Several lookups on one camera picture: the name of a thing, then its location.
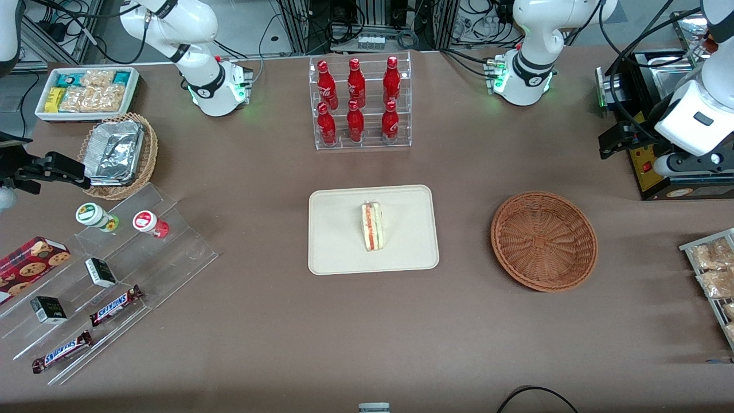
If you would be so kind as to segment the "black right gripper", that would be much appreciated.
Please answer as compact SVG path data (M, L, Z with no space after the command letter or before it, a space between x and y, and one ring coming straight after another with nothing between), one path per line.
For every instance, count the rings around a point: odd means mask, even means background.
M38 195L41 190L39 181L61 181L89 190L90 180L84 176L83 164L55 151L47 152L41 159L32 156L25 147L32 141L31 138L1 133L2 186Z

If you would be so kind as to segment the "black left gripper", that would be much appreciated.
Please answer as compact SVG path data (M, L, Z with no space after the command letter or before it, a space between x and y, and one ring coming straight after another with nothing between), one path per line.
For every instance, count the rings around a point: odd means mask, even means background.
M620 151L651 148L654 153L668 153L669 141L654 129L662 119L669 103L657 103L648 112L639 111L633 121L618 121L613 127L613 138L599 138L599 157L608 159Z

